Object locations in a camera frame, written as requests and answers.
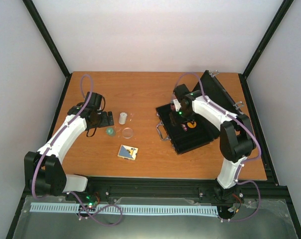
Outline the yellow big blind button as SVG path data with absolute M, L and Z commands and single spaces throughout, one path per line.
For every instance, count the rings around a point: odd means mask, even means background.
M 195 121 L 189 121 L 187 122 L 187 127 L 188 128 L 195 128 L 196 127 L 196 122 Z

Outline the green poker chip stack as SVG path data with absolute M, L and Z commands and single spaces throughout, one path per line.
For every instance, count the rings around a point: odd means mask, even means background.
M 108 128 L 106 128 L 106 134 L 108 136 L 115 136 L 116 132 L 115 132 L 115 130 L 112 127 L 108 127 Z

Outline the black poker set case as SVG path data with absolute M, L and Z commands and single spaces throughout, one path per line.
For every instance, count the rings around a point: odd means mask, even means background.
M 241 109 L 235 106 L 236 103 L 217 78 L 210 76 L 208 70 L 203 73 L 200 80 L 203 84 L 205 95 L 216 104 L 237 115 L 243 114 Z M 207 145 L 219 137 L 220 131 L 200 115 L 193 115 L 191 117 L 191 120 L 197 124 L 195 128 L 188 128 L 187 124 L 185 124 L 187 131 L 184 131 L 182 125 L 173 126 L 169 119 L 171 111 L 170 104 L 156 108 L 157 115 L 167 133 L 167 139 L 170 140 L 177 154 L 183 154 Z

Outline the white poker chip stack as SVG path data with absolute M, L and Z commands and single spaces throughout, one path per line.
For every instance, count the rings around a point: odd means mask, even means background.
M 119 124 L 124 125 L 126 123 L 128 114 L 125 112 L 120 113 L 119 115 Z

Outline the clear dealer button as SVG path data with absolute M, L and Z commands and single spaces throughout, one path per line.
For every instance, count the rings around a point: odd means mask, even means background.
M 123 136 L 123 138 L 126 138 L 126 139 L 132 138 L 134 136 L 133 129 L 130 127 L 124 128 L 122 131 L 122 136 Z

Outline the playing card deck box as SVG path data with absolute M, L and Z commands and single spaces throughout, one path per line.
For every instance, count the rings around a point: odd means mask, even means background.
M 118 152 L 118 157 L 135 161 L 138 154 L 138 150 L 139 149 L 136 147 L 121 145 Z

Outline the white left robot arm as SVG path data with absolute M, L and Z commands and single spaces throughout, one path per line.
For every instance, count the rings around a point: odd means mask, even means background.
M 46 195 L 58 196 L 75 191 L 83 200 L 94 197 L 95 188 L 88 178 L 67 175 L 62 167 L 63 160 L 75 140 L 83 133 L 94 136 L 90 130 L 114 125 L 112 112 L 104 110 L 105 97 L 88 92 L 85 100 L 73 106 L 52 138 L 36 152 L 29 151 L 24 157 L 25 185 L 36 199 Z

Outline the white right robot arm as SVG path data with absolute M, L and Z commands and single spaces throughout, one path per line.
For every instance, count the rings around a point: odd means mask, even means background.
M 191 92 L 186 85 L 178 85 L 172 93 L 171 105 L 178 116 L 190 120 L 200 116 L 219 131 L 219 148 L 223 156 L 221 171 L 216 178 L 214 197 L 224 202 L 235 190 L 242 167 L 259 143 L 252 133 L 250 118 L 232 113 L 211 100 L 203 90 Z

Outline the left controller circuit board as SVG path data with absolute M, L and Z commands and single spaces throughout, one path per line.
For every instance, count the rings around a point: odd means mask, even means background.
M 99 192 L 94 192 L 93 194 L 81 194 L 80 199 L 82 199 L 85 208 L 89 212 L 96 212 L 97 207 L 100 205 L 101 202 Z

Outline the controller circuit board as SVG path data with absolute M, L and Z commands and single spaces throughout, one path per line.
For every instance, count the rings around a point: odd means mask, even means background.
M 96 212 L 97 207 L 100 205 L 101 202 L 99 192 L 94 192 L 93 194 L 81 194 L 80 199 L 82 199 L 85 208 L 89 212 Z
M 232 194 L 232 196 L 235 199 L 235 203 L 227 211 L 230 212 L 230 213 L 233 213 L 233 215 L 235 215 L 239 212 L 239 210 L 241 208 L 242 200 L 239 196 L 237 196 L 234 193 Z

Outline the right controller circuit board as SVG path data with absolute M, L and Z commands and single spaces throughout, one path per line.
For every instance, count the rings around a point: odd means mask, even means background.
M 234 193 L 232 194 L 232 196 L 235 199 L 235 203 L 227 211 L 230 212 L 230 213 L 233 213 L 233 215 L 235 215 L 239 212 L 239 210 L 241 208 L 242 200 L 239 196 L 237 196 Z

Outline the black aluminium frame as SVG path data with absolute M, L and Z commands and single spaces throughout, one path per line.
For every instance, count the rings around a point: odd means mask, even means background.
M 65 96 L 70 85 L 72 73 L 68 71 L 67 66 L 65 65 L 65 62 L 63 61 L 63 58 L 59 53 L 58 48 L 56 47 L 56 44 L 54 43 L 54 40 L 51 37 L 47 27 L 45 26 L 45 23 L 43 22 L 43 19 L 41 18 L 40 13 L 38 12 L 38 9 L 36 8 L 34 2 L 31 0 L 25 0 L 23 3 L 65 77 L 65 84 L 63 86 L 59 103 L 57 105 L 54 118 L 51 124 L 52 126 L 56 126 L 58 114 L 61 111 L 62 103 L 65 100 Z M 266 49 L 267 44 L 270 42 L 271 38 L 275 34 L 278 26 L 280 25 L 281 21 L 283 20 L 284 16 L 288 12 L 292 4 L 293 1 L 291 0 L 285 0 L 280 4 L 269 27 L 267 28 L 264 36 L 258 44 L 258 47 L 256 48 L 254 54 L 249 60 L 248 65 L 245 67 L 244 72 L 238 75 L 239 78 L 236 80 L 236 82 L 240 83 L 244 98 L 248 102 L 248 112 L 252 116 L 253 129 L 257 135 L 257 139 L 261 143 L 261 150 L 265 153 L 265 155 L 262 156 L 261 159 L 265 167 L 267 180 L 264 182 L 258 181 L 257 183 L 261 187 L 262 192 L 264 192 L 264 195 L 267 199 L 278 198 L 286 200 L 288 204 L 287 209 L 292 219 L 293 228 L 296 232 L 297 238 L 301 239 L 301 225 L 296 210 L 294 208 L 287 186 L 280 185 L 277 179 L 275 168 L 268 150 L 268 146 L 266 144 L 266 140 L 264 138 L 264 133 L 262 131 L 260 121 L 255 109 L 255 105 L 251 96 L 251 92 L 247 83 L 247 78 L 249 74 L 252 72 L 263 51 Z M 203 5 L 203 7 L 196 5 L 195 11 L 191 12 L 181 12 L 180 10 L 172 10 L 169 12 L 163 12 L 159 10 L 143 10 L 142 12 L 140 12 L 140 16 L 145 17 L 146 22 L 143 23 L 142 26 L 146 28 L 145 34 L 153 34 L 156 36 L 164 36 L 167 38 L 182 37 L 184 43 L 190 44 L 189 38 L 192 34 L 196 32 L 196 30 L 204 32 L 205 34 L 210 33 L 208 31 L 208 26 L 213 25 L 212 20 L 198 20 L 198 17 L 204 16 L 205 14 L 209 14 L 206 11 L 199 12 L 199 10 L 204 9 L 205 7 L 208 7 L 206 3 Z M 151 196 L 165 197 L 166 194 L 164 193 L 164 189 L 170 185 L 174 186 L 174 189 L 172 191 L 173 194 L 177 196 L 182 196 L 190 190 L 191 186 L 195 188 L 199 188 L 200 186 L 207 187 L 213 181 L 208 179 L 138 179 L 137 177 L 133 177 L 121 183 L 119 177 L 113 176 L 111 178 L 111 182 L 115 186 L 120 188 L 122 192 L 132 192 L 132 196 L 136 198 L 137 196 L 143 195 L 142 189 L 145 189 L 146 193 Z

